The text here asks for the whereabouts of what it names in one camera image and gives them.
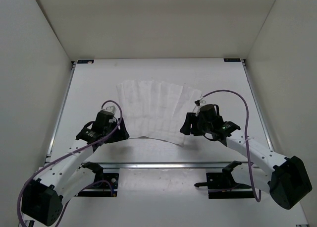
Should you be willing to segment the white pleated skirt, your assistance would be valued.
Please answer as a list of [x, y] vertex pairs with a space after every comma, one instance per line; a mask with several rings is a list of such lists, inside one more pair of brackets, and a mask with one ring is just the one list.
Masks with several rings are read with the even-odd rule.
[[131, 138], [146, 137], [184, 144], [180, 133], [186, 114], [195, 108], [202, 92], [188, 86], [127, 80], [117, 84], [119, 104]]

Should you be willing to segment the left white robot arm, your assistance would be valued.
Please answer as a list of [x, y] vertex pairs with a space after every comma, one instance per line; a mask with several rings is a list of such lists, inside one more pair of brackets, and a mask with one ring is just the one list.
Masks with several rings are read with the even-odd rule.
[[102, 105], [96, 119], [83, 126], [65, 154], [40, 168], [24, 184], [17, 203], [25, 214], [47, 227], [57, 226], [72, 197], [89, 187], [109, 184], [101, 165], [87, 159], [102, 145], [129, 138], [118, 104]]

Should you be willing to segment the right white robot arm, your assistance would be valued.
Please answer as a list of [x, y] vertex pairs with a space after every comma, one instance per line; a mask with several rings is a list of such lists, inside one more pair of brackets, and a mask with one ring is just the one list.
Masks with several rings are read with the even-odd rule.
[[238, 125], [223, 120], [218, 105], [204, 105], [198, 113], [187, 113], [180, 132], [194, 136], [210, 134], [210, 141], [220, 142], [251, 159], [255, 169], [239, 161], [232, 161], [222, 169], [222, 183], [227, 187], [254, 186], [268, 193], [275, 203], [286, 210], [293, 208], [312, 190], [300, 158], [288, 158], [265, 148], [252, 138], [246, 138]]

